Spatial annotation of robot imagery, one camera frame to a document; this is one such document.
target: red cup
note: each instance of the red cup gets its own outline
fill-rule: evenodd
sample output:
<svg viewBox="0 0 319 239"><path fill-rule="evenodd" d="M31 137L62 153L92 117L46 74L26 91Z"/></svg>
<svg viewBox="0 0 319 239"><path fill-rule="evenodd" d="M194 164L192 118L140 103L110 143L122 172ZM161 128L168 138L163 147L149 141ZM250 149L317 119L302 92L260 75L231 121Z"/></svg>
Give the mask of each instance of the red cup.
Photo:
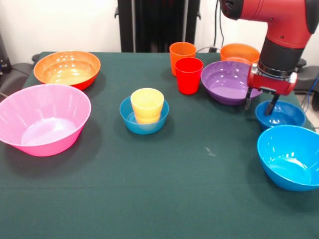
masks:
<svg viewBox="0 0 319 239"><path fill-rule="evenodd" d="M175 63L178 90L185 95L198 91L204 63L195 57L183 57Z"/></svg>

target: yellow cup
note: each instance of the yellow cup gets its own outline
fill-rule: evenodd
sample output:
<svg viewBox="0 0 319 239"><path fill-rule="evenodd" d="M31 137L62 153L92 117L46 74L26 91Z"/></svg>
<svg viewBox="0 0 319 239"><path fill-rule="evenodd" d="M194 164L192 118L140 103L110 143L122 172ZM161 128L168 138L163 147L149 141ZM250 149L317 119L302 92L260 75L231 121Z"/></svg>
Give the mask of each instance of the yellow cup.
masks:
<svg viewBox="0 0 319 239"><path fill-rule="evenodd" d="M131 103L137 123L155 123L160 119L164 95L153 88L142 88L132 93Z"/></svg>

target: purple bowl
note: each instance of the purple bowl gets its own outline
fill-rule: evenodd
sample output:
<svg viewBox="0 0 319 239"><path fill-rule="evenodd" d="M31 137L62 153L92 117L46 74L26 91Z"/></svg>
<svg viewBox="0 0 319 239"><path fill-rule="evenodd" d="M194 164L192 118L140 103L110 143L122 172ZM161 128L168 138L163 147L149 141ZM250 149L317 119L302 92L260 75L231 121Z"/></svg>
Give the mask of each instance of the purple bowl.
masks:
<svg viewBox="0 0 319 239"><path fill-rule="evenodd" d="M248 91L247 77L250 65L237 61L218 61L203 69L201 81L208 93L218 102L228 106L245 103ZM262 94L252 90L251 98Z"/></svg>

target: pink bowl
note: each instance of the pink bowl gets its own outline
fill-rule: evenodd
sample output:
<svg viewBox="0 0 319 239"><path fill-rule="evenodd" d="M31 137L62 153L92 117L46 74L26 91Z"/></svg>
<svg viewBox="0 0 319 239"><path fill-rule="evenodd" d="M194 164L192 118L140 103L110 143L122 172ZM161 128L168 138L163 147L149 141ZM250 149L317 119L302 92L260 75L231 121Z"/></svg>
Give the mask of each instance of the pink bowl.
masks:
<svg viewBox="0 0 319 239"><path fill-rule="evenodd" d="M91 113L89 98L60 84L22 89L0 103L0 140L39 157L67 150Z"/></svg>

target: small blue bowl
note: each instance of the small blue bowl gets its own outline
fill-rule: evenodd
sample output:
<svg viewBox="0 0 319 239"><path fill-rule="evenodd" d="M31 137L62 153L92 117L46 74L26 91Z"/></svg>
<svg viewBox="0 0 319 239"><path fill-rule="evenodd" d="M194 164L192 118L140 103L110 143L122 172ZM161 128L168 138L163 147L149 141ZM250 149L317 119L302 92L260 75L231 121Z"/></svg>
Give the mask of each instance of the small blue bowl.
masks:
<svg viewBox="0 0 319 239"><path fill-rule="evenodd" d="M306 123L305 113L295 105L288 102L277 101L273 112L270 116L266 116L266 108L270 101L260 103L255 110L257 120L262 130L279 126L279 125L295 125L304 126Z"/></svg>
<svg viewBox="0 0 319 239"><path fill-rule="evenodd" d="M163 128L168 112L169 106L167 101L164 100L164 105L160 113L159 121L157 121L156 123L138 124L136 122L134 111L132 108L131 97L127 97L125 100L122 101L120 105L120 114L124 120L126 127L133 133L142 135L155 133Z"/></svg>
<svg viewBox="0 0 319 239"><path fill-rule="evenodd" d="M268 177L279 187L295 192L319 188L319 134L293 125L264 131L257 149Z"/></svg>

